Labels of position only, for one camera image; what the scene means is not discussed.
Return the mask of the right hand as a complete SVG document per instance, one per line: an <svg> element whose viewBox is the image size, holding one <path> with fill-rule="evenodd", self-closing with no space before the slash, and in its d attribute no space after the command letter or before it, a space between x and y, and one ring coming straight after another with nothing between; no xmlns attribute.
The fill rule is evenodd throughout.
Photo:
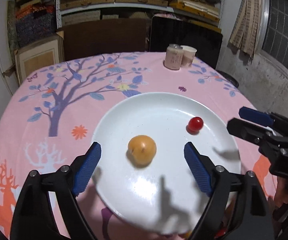
<svg viewBox="0 0 288 240"><path fill-rule="evenodd" d="M281 207L283 204L288 204L288 180L277 177L277 188L274 196L276 207Z"/></svg>

